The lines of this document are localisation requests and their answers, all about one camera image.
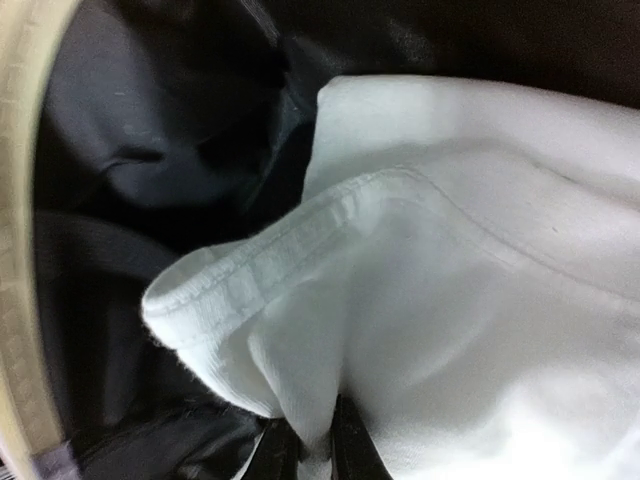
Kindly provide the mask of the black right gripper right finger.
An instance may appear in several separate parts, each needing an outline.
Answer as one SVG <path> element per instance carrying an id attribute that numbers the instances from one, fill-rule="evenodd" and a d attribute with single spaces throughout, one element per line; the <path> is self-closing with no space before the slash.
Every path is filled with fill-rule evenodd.
<path id="1" fill-rule="evenodd" d="M 357 406 L 337 397 L 331 426 L 332 474 L 336 480 L 391 480 Z"/>

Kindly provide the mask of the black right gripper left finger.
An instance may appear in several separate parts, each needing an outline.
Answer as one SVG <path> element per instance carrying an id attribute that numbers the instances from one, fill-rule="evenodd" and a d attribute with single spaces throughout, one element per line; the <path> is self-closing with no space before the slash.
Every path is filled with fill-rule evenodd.
<path id="1" fill-rule="evenodd" d="M 284 419 L 265 428 L 242 480 L 296 480 L 299 439 Z"/>

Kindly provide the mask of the white blue-print t-shirt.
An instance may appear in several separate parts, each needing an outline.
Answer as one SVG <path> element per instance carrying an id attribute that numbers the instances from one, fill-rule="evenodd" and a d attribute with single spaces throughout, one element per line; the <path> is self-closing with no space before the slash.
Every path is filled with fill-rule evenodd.
<path id="1" fill-rule="evenodd" d="M 209 389 L 330 475 L 339 394 L 396 479 L 639 475 L 639 114 L 491 82 L 340 77 L 301 204 L 142 300 Z"/>

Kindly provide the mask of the pale yellow hard-shell suitcase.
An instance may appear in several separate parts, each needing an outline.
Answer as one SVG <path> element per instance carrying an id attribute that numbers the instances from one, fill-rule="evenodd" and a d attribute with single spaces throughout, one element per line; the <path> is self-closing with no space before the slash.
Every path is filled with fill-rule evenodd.
<path id="1" fill-rule="evenodd" d="M 635 1 L 5 1 L 3 477 L 230 479 L 265 421 L 139 317 L 178 254 L 300 200 L 316 96 L 431 74 L 639 104 Z"/>

